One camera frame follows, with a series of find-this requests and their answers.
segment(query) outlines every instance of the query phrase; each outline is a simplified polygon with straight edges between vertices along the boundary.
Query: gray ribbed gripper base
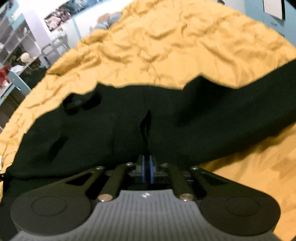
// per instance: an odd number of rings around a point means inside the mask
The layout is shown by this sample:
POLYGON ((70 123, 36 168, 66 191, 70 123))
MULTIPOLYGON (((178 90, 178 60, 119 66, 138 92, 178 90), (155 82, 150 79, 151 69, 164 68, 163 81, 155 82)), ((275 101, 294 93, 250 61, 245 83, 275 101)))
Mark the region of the gray ribbed gripper base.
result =
POLYGON ((100 202, 78 228, 41 237, 18 233, 11 241, 280 241, 272 232, 237 237, 211 226, 192 201, 172 190, 121 191, 117 199, 100 202))

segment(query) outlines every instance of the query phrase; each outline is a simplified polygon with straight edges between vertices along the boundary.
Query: yellow blanket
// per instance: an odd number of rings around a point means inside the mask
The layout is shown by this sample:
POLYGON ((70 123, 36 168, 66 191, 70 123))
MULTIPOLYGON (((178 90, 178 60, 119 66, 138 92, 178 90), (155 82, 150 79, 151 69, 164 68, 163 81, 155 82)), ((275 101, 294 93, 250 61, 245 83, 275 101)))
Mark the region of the yellow blanket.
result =
MULTIPOLYGON (((182 89, 199 74, 239 88, 295 57, 274 30, 210 0, 135 0, 110 30, 95 30, 64 54, 21 103, 0 135, 2 172, 36 118, 71 92, 98 82, 182 89)), ((282 212, 275 234, 296 235, 296 125, 204 167, 273 196, 282 212)))

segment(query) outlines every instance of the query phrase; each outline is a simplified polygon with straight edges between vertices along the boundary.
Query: round white object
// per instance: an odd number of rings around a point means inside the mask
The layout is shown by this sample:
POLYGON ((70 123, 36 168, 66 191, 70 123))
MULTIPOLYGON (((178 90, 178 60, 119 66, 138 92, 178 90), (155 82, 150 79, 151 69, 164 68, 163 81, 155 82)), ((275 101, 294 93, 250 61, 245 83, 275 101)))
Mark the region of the round white object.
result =
POLYGON ((23 62, 23 63, 27 63, 27 62, 30 62, 30 55, 28 53, 23 53, 21 56, 20 56, 20 60, 23 62))

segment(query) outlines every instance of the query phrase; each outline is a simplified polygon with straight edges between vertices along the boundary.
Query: yellow bedsheet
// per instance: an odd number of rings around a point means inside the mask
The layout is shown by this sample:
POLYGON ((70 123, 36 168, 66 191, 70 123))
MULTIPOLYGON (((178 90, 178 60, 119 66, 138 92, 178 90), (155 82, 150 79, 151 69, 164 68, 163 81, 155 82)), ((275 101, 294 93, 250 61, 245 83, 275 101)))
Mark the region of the yellow bedsheet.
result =
MULTIPOLYGON (((2 172, 35 119, 71 92, 98 82, 182 89, 199 74, 238 88, 295 57, 274 30, 210 0, 135 0, 110 30, 95 30, 64 54, 21 103, 0 135, 2 172)), ((284 241, 296 235, 296 125, 204 168, 273 196, 282 211, 275 233, 284 241)))

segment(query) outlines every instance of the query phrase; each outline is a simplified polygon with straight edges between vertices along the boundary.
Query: black garment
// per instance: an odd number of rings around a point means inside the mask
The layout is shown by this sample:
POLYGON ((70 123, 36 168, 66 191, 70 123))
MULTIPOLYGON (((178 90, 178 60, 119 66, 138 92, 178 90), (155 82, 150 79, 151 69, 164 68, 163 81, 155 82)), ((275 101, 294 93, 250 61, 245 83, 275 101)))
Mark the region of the black garment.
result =
MULTIPOLYGON (((246 149, 295 122, 295 93, 296 61, 241 89, 201 76, 182 91, 98 84, 37 119, 7 173, 20 183, 63 178, 98 165, 112 168, 148 152, 160 163, 198 165, 246 149)), ((4 202, 14 189, 7 184, 4 202)), ((5 226, 0 223, 0 237, 5 226)))

